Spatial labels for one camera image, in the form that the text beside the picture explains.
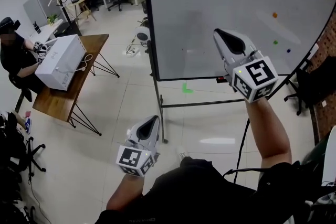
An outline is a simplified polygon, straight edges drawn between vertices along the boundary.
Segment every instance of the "green tape mark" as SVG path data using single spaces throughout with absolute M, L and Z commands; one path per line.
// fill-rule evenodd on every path
M 182 92 L 183 92 L 183 93 L 193 93 L 194 91 L 193 91 L 193 90 L 188 90 L 188 89 L 187 89 L 187 83 L 184 83 L 184 84 L 182 85 Z

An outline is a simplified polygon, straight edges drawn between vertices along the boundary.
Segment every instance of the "wooden stool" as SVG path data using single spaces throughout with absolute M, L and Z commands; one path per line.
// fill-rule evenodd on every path
M 79 11 L 83 10 L 83 12 L 77 12 L 77 6 L 79 7 Z M 67 6 L 68 8 L 72 8 L 75 7 L 75 16 L 76 16 L 76 24 L 78 26 L 78 20 L 79 20 L 79 15 L 83 15 L 86 16 L 86 18 L 89 18 L 89 15 L 92 16 L 92 18 L 96 20 L 96 18 L 94 17 L 94 15 L 92 14 L 91 10 L 88 8 L 88 6 L 85 4 L 85 0 L 79 0 L 76 3 L 71 3 Z

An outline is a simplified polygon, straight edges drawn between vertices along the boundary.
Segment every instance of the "tile floor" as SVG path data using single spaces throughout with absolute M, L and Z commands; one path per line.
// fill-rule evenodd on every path
M 78 104 L 103 135 L 99 137 L 80 125 L 73 129 L 32 110 L 32 104 L 26 101 L 21 108 L 22 114 L 32 111 L 34 144 L 46 144 L 38 162 L 47 172 L 35 170 L 33 190 L 53 224 L 94 223 L 98 219 L 123 177 L 115 160 L 127 129 L 146 116 L 159 113 L 145 49 L 137 46 L 140 52 L 135 57 L 125 55 L 138 20 L 145 16 L 141 7 L 124 5 L 122 12 L 116 9 L 108 12 L 102 7 L 95 16 L 97 22 L 84 22 L 80 29 L 84 35 L 110 34 L 102 54 L 121 77 L 100 71 L 95 77 L 90 74 Z M 214 80 L 188 81 L 187 88 L 194 93 L 185 94 L 184 82 L 159 83 L 164 103 L 241 98 L 228 85 Z M 293 159 L 302 159 L 314 145 L 312 123 L 308 111 L 296 116 L 295 100 L 283 101 L 289 91 L 287 86 L 283 87 L 270 103 L 288 132 Z M 183 145 L 193 158 L 212 161 L 221 173 L 235 168 L 247 119 L 243 103 L 165 109 L 164 128 L 169 143 L 162 144 L 159 140 L 161 156 L 146 175 L 144 193 L 159 175 L 178 166 L 175 153 L 178 145 Z M 250 129 L 241 158 L 241 168 L 260 166 L 261 158 Z M 23 174 L 27 203 L 37 207 L 26 183 L 27 172 Z M 255 172 L 240 173 L 237 182 L 256 188 L 258 176 Z M 39 211 L 37 218 L 46 223 Z

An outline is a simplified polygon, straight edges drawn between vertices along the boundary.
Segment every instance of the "black shirt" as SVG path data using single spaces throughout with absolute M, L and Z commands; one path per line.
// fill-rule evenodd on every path
M 30 67 L 37 63 L 34 55 L 25 47 L 24 41 L 23 37 L 15 33 L 13 44 L 1 44 L 1 64 L 11 75 L 16 76 L 21 68 Z
M 124 212 L 106 210 L 108 223 L 284 223 L 305 201 L 296 168 L 281 163 L 265 172 L 258 190 L 225 180 L 205 160 L 159 177 L 153 188 Z

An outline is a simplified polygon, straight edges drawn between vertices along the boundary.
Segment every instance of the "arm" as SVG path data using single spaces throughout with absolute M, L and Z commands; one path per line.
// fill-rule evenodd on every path
M 34 51 L 34 44 L 30 40 L 25 39 L 24 45 L 28 50 Z
M 37 67 L 38 67 L 38 63 L 36 63 L 36 64 L 34 64 L 33 66 L 30 66 L 30 67 L 21 68 L 21 70 L 19 71 L 17 76 L 20 77 L 20 78 L 24 78 L 26 76 L 34 74 Z
M 285 128 L 265 98 L 246 102 L 247 113 L 256 145 L 262 157 L 262 168 L 291 163 L 291 150 Z
M 122 211 L 131 201 L 142 195 L 143 177 L 125 175 L 106 205 L 106 210 Z

